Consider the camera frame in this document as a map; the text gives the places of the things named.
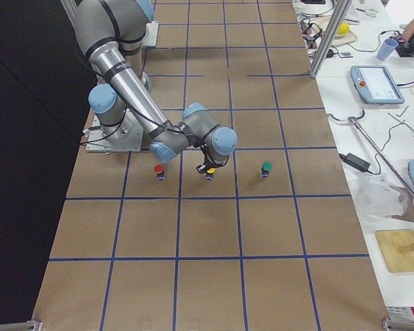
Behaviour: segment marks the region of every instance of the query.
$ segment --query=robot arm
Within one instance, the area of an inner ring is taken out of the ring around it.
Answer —
[[[205,156],[204,164],[197,168],[200,173],[223,166],[237,144],[235,131],[220,126],[199,103],[185,109],[183,121],[173,125],[140,79],[141,40],[152,19],[149,0],[84,0],[78,7],[74,26],[79,47],[110,84],[110,88],[104,87],[108,107],[96,112],[97,116],[113,127],[123,119],[120,104],[124,102],[152,139],[150,151],[161,163],[168,163],[187,147],[195,146]],[[117,95],[110,96],[111,89]]]

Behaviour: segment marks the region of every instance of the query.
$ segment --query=person's arm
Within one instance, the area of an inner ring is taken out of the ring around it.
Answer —
[[[409,22],[406,26],[405,30],[402,33],[402,36],[405,38],[405,41],[409,41],[409,39],[414,35],[414,19]]]

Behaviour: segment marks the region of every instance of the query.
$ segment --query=green bottle cap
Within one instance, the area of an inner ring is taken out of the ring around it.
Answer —
[[[262,165],[262,169],[264,169],[265,171],[270,171],[271,168],[273,168],[273,166],[270,162],[264,162],[264,164]]]

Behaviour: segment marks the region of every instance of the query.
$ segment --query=small bottle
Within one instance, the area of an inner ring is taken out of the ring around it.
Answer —
[[[166,174],[164,172],[164,166],[162,164],[157,164],[153,168],[153,171],[155,172],[155,174],[157,174],[157,178],[159,181],[163,181],[164,179],[166,179]]]
[[[273,166],[270,162],[264,162],[261,167],[262,178],[266,178],[270,175],[270,170]]]
[[[215,168],[210,168],[209,170],[207,170],[206,172],[206,180],[207,181],[212,181],[213,180],[213,174],[215,173],[216,169]]]

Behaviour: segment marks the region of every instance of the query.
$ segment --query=person's hand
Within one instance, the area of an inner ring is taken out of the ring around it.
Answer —
[[[399,43],[406,43],[405,37],[403,37],[401,34],[397,34],[395,36],[390,37],[391,39],[397,40]]]

